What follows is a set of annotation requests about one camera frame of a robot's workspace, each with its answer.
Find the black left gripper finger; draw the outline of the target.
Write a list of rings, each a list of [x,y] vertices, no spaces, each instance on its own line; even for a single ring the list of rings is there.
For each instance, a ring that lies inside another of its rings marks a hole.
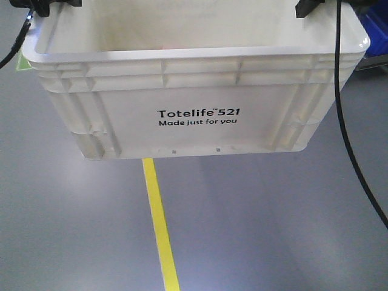
[[[40,17],[50,15],[50,4],[65,3],[73,7],[81,7],[82,0],[9,0],[9,3],[16,8],[28,8],[36,12]]]

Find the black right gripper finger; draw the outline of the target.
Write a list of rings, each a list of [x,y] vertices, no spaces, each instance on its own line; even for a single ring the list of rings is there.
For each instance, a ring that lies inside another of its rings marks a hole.
[[[295,6],[296,18],[305,18],[322,3],[325,3],[325,0],[299,0]]]

